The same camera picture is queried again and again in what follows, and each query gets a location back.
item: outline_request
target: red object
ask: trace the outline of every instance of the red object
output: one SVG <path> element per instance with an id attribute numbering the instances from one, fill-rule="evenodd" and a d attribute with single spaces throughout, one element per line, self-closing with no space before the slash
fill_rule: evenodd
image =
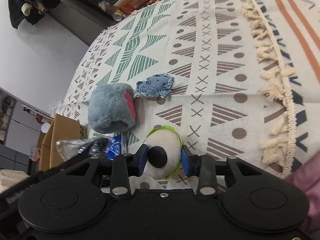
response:
<path id="1" fill-rule="evenodd" d="M 123 5 L 119 6 L 119 10 L 122 11 L 124 14 L 129 15 L 134 10 L 139 10 L 145 6 L 146 2 L 150 0 L 129 0 Z"/>

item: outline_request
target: white plush eyeball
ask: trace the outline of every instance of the white plush eyeball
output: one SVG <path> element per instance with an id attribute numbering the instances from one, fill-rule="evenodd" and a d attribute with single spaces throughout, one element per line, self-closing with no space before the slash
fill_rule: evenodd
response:
<path id="1" fill-rule="evenodd" d="M 158 130 L 144 141 L 148 145 L 145 173 L 154 179 L 163 178 L 175 171 L 181 155 L 178 136 L 169 130 Z"/>

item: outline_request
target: gray plush toy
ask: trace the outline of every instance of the gray plush toy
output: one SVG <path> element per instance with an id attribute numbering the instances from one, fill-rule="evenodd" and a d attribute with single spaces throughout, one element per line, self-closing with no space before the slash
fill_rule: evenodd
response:
<path id="1" fill-rule="evenodd" d="M 136 115 L 132 87 L 124 83 L 98 86 L 90 98 L 88 121 L 91 128 L 101 134 L 133 128 Z"/>

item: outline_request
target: orange stripe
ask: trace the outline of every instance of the orange stripe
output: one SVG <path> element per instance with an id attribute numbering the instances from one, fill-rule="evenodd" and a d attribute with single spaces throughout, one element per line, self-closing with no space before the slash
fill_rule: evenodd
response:
<path id="1" fill-rule="evenodd" d="M 294 32 L 294 34 L 297 36 L 302 49 L 304 50 L 312 68 L 313 71 L 316 74 L 316 77 L 318 79 L 318 82 L 320 83 L 320 66 L 318 61 L 316 60 L 315 56 L 313 55 L 307 41 L 305 40 L 305 38 L 303 37 L 302 33 L 300 32 L 300 30 L 298 29 L 298 27 L 296 26 L 296 24 L 294 23 L 294 21 L 292 20 L 291 16 L 289 15 L 289 13 L 287 12 L 284 4 L 282 3 L 281 0 L 275 0 L 280 12 L 282 13 L 282 15 L 284 16 L 284 18 L 286 19 L 287 23 L 289 24 L 289 26 L 291 27 L 292 31 Z"/>
<path id="2" fill-rule="evenodd" d="M 310 34 L 311 38 L 317 45 L 318 49 L 320 50 L 320 39 L 318 35 L 316 34 L 315 30 L 311 27 L 310 23 L 307 21 L 307 19 L 304 17 L 302 12 L 299 10 L 298 6 L 293 0 L 288 0 L 289 4 L 291 5 L 291 8 L 296 13 L 300 21 L 303 23 L 305 28 L 307 29 L 308 33 Z"/>

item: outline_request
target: plush toy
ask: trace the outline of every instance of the plush toy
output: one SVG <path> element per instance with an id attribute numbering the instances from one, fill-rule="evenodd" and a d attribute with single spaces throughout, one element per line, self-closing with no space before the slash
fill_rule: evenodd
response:
<path id="1" fill-rule="evenodd" d="M 101 134 L 133 128 L 136 114 L 132 87 L 124 83 L 98 86 L 90 98 L 88 122 L 93 130 Z"/>
<path id="2" fill-rule="evenodd" d="M 180 164 L 182 138 L 169 125 L 155 128 L 148 134 L 148 161 L 145 173 L 154 179 L 169 178 Z"/>
<path id="3" fill-rule="evenodd" d="M 167 73 L 156 74 L 148 77 L 145 81 L 138 81 L 136 93 L 145 97 L 166 98 L 171 92 L 174 77 Z"/>

